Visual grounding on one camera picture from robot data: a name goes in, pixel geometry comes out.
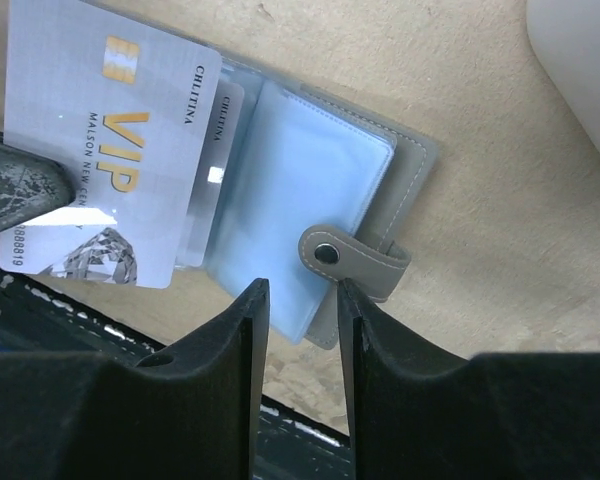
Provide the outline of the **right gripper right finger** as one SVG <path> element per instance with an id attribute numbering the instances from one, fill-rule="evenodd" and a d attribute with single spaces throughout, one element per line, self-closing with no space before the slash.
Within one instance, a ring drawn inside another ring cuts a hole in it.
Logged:
<path id="1" fill-rule="evenodd" d="M 337 287 L 358 479 L 600 479 L 600 353 L 461 358 Z"/>

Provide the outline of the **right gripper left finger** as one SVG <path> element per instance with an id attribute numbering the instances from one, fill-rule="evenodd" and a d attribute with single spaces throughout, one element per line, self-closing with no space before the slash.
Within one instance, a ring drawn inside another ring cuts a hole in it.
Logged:
<path id="1" fill-rule="evenodd" d="M 249 479 L 269 283 L 127 366 L 101 352 L 0 353 L 0 479 Z"/>

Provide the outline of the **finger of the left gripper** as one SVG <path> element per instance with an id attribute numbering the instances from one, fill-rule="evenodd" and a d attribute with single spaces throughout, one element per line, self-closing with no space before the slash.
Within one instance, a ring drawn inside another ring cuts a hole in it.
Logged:
<path id="1" fill-rule="evenodd" d="M 61 164 L 6 145 L 0 132 L 0 232 L 74 200 L 74 182 Z"/>

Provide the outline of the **white VIP card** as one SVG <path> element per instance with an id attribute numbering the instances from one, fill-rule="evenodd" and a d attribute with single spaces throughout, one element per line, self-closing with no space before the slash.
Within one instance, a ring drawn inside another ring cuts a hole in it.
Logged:
<path id="1" fill-rule="evenodd" d="M 4 139 L 62 164 L 64 208 L 0 235 L 18 273 L 167 287 L 222 59 L 84 1 L 9 5 Z"/>
<path id="2" fill-rule="evenodd" d="M 239 84 L 219 82 L 176 255 L 178 267 L 203 265 L 243 100 Z"/>

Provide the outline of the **grey card holder wallet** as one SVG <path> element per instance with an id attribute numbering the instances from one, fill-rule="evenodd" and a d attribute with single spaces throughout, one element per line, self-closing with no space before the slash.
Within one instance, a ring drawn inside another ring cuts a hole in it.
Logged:
<path id="1" fill-rule="evenodd" d="M 229 295 L 270 283 L 270 323 L 332 349 L 336 285 L 386 301 L 411 260 L 398 234 L 437 157 L 429 137 L 230 50 L 243 105 L 201 269 Z"/>

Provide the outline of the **white oblong plastic tray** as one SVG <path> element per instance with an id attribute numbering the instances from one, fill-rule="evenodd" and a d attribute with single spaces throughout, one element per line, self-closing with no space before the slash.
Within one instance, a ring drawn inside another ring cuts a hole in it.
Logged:
<path id="1" fill-rule="evenodd" d="M 532 49 L 600 153 L 600 0 L 528 1 Z"/>

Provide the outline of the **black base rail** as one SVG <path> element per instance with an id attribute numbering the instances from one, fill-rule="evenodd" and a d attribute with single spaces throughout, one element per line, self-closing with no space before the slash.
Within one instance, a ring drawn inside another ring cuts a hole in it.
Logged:
<path id="1" fill-rule="evenodd" d="M 0 268 L 0 352 L 101 351 L 125 365 L 163 344 L 25 275 Z M 262 396 L 257 479 L 350 479 L 347 435 Z"/>

